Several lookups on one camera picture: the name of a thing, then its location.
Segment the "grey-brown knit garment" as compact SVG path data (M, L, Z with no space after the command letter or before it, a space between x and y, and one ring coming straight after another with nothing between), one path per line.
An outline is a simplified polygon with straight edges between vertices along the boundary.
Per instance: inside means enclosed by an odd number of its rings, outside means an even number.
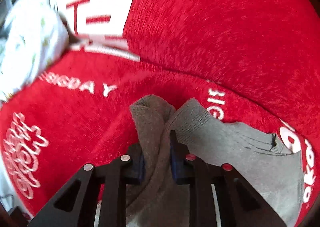
M162 98L148 95L133 103L130 111L146 175L142 185L127 188L128 226L189 224L189 189L176 185L171 175L170 131L205 162L233 165L287 226L295 225L303 199L302 158L275 133L241 122L223 123L195 99L175 109Z

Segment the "red wedding blanket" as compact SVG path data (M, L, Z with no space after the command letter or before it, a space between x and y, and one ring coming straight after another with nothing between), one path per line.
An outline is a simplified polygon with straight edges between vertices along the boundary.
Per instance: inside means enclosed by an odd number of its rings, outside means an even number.
M130 107L195 99L300 153L294 226L319 210L319 16L309 0L56 0L69 43L1 102L1 190L28 224L86 164L140 144Z

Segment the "light blue floral quilt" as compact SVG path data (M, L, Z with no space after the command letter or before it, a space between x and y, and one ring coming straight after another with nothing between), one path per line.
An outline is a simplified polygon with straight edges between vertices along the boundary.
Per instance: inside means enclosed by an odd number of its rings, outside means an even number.
M17 0L1 30L1 102L32 84L68 43L56 0Z

